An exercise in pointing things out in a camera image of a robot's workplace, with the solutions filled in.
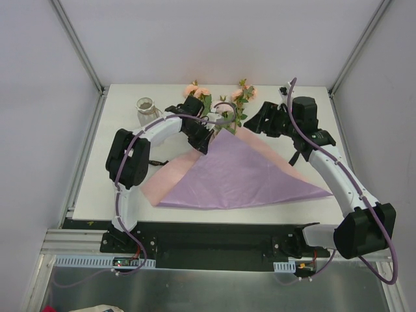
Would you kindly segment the pink artificial flower bunch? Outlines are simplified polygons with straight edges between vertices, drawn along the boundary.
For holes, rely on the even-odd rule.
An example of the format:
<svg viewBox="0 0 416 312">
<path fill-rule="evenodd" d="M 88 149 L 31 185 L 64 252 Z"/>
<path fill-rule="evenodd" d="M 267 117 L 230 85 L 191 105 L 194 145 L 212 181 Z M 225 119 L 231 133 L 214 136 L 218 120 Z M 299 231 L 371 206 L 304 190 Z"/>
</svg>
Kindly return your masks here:
<svg viewBox="0 0 416 312">
<path fill-rule="evenodd" d="M 215 101 L 209 89 L 200 86 L 195 80 L 184 89 L 184 98 L 191 96 L 203 103 L 197 114 L 199 118 L 207 119 L 209 113 L 215 112 L 226 121 L 231 120 L 231 123 L 225 125 L 215 125 L 214 129 L 217 133 L 219 130 L 225 129 L 235 135 L 237 129 L 242 127 L 242 121 L 247 119 L 244 109 L 257 95 L 256 87 L 248 84 L 246 79 L 241 79 L 238 86 L 238 89 L 230 97 L 220 96 L 219 100 Z"/>
</svg>

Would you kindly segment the purple wrapping paper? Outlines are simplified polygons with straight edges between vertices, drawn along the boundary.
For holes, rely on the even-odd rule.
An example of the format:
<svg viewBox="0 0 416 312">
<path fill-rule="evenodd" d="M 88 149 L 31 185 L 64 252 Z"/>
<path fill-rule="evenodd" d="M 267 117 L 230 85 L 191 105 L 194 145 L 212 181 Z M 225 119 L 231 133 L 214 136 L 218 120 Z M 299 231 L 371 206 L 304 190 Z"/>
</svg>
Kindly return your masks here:
<svg viewBox="0 0 416 312">
<path fill-rule="evenodd" d="M 328 196 L 327 190 L 289 174 L 249 142 L 222 130 L 158 205 L 226 210 Z"/>
</svg>

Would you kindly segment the black printed ribbon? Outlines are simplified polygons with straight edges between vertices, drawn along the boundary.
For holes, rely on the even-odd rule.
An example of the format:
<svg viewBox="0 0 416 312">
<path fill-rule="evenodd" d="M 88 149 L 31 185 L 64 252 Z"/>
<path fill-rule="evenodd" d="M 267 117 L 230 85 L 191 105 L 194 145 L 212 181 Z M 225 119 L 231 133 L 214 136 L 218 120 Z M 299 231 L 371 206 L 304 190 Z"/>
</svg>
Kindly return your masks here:
<svg viewBox="0 0 416 312">
<path fill-rule="evenodd" d="M 149 165 L 152 165 L 152 166 L 165 166 L 166 164 L 169 163 L 169 161 L 162 162 L 162 161 L 149 160 L 148 163 Z"/>
</svg>

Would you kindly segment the pink wrapping paper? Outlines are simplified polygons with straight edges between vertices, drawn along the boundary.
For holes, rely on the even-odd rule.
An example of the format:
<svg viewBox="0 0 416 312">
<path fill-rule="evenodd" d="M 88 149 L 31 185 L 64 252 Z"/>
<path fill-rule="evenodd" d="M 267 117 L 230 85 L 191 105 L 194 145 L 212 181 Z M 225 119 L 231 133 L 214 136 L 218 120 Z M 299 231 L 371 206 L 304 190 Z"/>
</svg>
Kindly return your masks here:
<svg viewBox="0 0 416 312">
<path fill-rule="evenodd" d="M 237 129 L 236 135 L 251 148 L 258 151 L 263 157 L 272 161 L 286 174 L 308 183 L 308 180 L 304 176 L 258 136 L 245 128 Z M 141 186 L 142 193 L 152 206 L 155 207 L 161 202 L 201 156 L 202 153 L 191 149 L 164 165 Z"/>
</svg>

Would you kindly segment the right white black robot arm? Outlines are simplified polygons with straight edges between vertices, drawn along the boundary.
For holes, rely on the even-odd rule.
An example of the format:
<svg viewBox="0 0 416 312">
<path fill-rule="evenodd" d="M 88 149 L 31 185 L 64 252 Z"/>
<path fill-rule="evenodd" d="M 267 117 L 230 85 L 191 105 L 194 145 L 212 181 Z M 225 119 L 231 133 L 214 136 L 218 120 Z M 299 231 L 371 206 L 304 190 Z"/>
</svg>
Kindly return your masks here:
<svg viewBox="0 0 416 312">
<path fill-rule="evenodd" d="M 308 256 L 316 247 L 337 250 L 345 259 L 388 248 L 393 236 L 396 211 L 382 204 L 343 161 L 333 137 L 318 127 L 317 104 L 312 97 L 296 97 L 291 107 L 266 101 L 244 127 L 268 137 L 292 139 L 294 148 L 321 175 L 341 208 L 339 225 L 308 224 L 295 237 L 292 248 Z"/>
</svg>

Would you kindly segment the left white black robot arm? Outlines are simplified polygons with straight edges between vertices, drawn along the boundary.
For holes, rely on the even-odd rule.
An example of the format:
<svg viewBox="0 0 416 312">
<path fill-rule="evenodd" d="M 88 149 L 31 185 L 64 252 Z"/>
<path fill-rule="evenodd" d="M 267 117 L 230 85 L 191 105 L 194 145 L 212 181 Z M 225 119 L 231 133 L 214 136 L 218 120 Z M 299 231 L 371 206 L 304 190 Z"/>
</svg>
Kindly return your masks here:
<svg viewBox="0 0 416 312">
<path fill-rule="evenodd" d="M 169 106 L 160 117 L 134 130 L 117 130 L 105 163 L 114 185 L 115 211 L 112 226 L 120 231 L 115 245 L 124 253 L 137 247 L 132 232 L 138 221 L 139 185 L 148 174 L 150 150 L 167 138 L 183 133 L 196 151 L 206 154 L 214 133 L 213 125 L 220 118 L 212 114 L 202 118 L 203 102 L 189 96 L 185 102 Z"/>
</svg>

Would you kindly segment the white ribbed ceramic vase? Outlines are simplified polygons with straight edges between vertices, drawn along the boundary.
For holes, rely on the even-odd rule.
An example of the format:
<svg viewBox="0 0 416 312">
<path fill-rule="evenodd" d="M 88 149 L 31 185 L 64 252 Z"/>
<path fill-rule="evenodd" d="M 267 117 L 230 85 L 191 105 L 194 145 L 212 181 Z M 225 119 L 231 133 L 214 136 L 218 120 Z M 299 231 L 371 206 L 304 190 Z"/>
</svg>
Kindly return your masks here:
<svg viewBox="0 0 416 312">
<path fill-rule="evenodd" d="M 142 97 L 136 103 L 137 118 L 141 127 L 150 124 L 159 118 L 163 112 L 155 106 L 149 97 Z"/>
</svg>

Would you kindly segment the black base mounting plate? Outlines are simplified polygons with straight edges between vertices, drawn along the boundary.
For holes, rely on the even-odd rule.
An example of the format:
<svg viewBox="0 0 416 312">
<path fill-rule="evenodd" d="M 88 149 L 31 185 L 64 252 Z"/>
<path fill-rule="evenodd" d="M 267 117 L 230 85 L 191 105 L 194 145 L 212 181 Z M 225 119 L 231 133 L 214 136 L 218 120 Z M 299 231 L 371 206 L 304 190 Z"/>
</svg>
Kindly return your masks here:
<svg viewBox="0 0 416 312">
<path fill-rule="evenodd" d="M 312 266 L 330 257 L 306 245 L 299 225 L 138 222 L 129 234 L 109 221 L 65 220 L 63 227 L 102 230 L 100 252 L 147 257 L 157 268 L 270 272 L 290 258 Z"/>
</svg>

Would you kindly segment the beige cloth bag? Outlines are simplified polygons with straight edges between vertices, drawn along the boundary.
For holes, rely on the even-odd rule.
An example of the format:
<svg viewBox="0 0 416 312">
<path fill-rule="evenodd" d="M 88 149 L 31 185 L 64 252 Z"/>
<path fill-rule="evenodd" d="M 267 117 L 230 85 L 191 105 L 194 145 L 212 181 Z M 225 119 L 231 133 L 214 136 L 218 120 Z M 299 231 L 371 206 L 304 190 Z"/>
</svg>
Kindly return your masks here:
<svg viewBox="0 0 416 312">
<path fill-rule="evenodd" d="M 111 305 L 95 305 L 92 307 L 85 307 L 82 309 L 71 310 L 71 312 L 124 312 L 123 309 Z"/>
</svg>

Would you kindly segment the red cloth item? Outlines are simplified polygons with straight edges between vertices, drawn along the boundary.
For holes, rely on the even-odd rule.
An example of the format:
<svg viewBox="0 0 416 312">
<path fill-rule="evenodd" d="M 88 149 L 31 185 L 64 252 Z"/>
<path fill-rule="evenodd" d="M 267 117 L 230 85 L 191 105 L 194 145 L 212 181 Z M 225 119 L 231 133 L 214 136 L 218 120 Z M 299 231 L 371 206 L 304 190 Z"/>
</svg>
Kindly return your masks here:
<svg viewBox="0 0 416 312">
<path fill-rule="evenodd" d="M 43 310 L 41 310 L 41 312 L 57 312 L 57 310 L 51 307 L 50 305 L 47 305 L 43 308 Z"/>
</svg>

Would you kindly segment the right aluminium frame post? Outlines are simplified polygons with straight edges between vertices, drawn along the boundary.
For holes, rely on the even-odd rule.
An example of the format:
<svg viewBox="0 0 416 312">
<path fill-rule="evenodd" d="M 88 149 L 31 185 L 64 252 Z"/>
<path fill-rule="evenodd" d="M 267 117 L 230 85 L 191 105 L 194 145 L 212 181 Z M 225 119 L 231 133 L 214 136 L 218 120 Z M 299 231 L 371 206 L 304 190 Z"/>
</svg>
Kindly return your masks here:
<svg viewBox="0 0 416 312">
<path fill-rule="evenodd" d="M 328 94 L 330 98 L 333 98 L 338 89 L 341 87 L 343 82 L 346 79 L 346 76 L 352 69 L 353 65 L 358 61 L 359 56 L 362 54 L 367 43 L 374 34 L 376 28 L 381 23 L 381 20 L 385 16 L 386 12 L 390 9 L 391 5 L 394 3 L 393 0 L 382 0 L 376 7 L 376 10 L 370 17 L 370 20 L 366 24 L 364 30 L 360 34 L 357 42 L 355 43 L 353 49 L 348 55 L 346 61 L 344 62 L 340 72 L 332 83 L 331 87 L 328 89 Z"/>
</svg>

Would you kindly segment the aluminium front rail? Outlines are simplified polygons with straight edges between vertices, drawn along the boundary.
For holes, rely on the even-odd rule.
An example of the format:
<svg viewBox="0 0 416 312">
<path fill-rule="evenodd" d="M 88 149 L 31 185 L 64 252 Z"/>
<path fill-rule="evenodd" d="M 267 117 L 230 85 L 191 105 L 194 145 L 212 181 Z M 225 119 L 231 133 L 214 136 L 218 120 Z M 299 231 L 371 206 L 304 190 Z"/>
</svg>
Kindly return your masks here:
<svg viewBox="0 0 416 312">
<path fill-rule="evenodd" d="M 41 254 L 99 254 L 104 230 L 49 229 L 45 234 Z"/>
</svg>

